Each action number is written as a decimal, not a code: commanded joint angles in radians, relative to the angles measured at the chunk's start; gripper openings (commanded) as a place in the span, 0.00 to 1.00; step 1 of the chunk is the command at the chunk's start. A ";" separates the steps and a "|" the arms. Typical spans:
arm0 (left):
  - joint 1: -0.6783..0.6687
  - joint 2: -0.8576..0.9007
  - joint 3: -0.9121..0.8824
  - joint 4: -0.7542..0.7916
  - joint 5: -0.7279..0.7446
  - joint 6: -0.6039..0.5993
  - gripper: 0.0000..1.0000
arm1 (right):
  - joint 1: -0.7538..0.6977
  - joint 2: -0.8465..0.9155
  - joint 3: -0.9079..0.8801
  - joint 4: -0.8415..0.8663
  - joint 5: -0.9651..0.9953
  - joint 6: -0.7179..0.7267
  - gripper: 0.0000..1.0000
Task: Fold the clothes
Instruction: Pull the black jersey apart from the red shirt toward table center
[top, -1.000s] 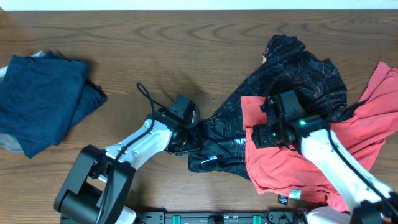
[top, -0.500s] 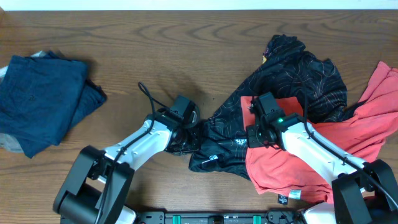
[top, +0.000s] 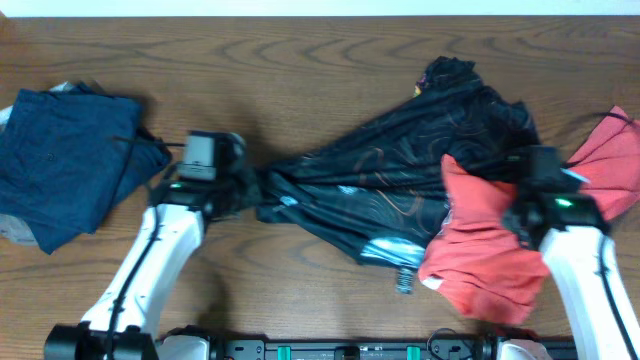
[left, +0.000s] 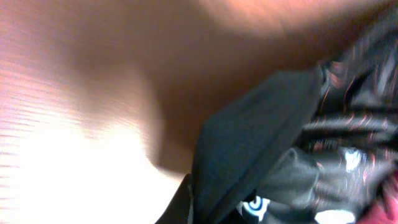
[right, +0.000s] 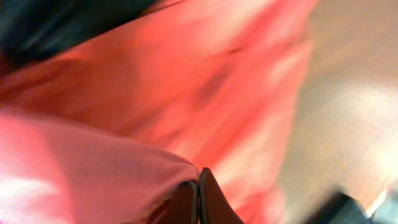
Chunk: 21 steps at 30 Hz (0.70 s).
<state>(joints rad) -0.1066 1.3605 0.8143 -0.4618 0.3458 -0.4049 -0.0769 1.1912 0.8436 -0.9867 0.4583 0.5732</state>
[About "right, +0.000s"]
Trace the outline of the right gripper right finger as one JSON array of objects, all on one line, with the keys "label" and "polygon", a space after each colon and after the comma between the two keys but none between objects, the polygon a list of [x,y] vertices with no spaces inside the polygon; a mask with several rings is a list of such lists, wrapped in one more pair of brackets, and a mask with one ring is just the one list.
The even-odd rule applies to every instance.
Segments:
[{"label": "right gripper right finger", "polygon": [[199,192],[201,224],[244,224],[207,167],[200,174]]}]

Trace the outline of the black patterned jersey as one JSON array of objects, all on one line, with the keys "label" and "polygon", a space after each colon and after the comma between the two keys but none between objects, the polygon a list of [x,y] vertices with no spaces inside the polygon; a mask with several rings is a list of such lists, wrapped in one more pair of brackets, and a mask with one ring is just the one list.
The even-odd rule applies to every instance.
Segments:
[{"label": "black patterned jersey", "polygon": [[130,22],[155,0],[2,0],[1,75]]}]

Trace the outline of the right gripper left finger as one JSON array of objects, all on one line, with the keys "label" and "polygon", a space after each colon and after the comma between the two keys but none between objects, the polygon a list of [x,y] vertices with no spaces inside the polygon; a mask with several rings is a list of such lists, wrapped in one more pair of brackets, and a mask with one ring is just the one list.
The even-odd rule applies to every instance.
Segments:
[{"label": "right gripper left finger", "polygon": [[148,224],[197,224],[198,184],[182,182],[172,195],[149,217]]}]

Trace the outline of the red printed t-shirt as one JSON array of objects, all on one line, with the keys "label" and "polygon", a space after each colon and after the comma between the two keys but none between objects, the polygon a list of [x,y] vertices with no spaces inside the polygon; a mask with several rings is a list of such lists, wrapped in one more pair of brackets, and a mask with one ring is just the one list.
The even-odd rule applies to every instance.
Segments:
[{"label": "red printed t-shirt", "polygon": [[1,222],[147,223],[207,167],[244,223],[279,223],[315,6],[156,1],[1,75]]}]

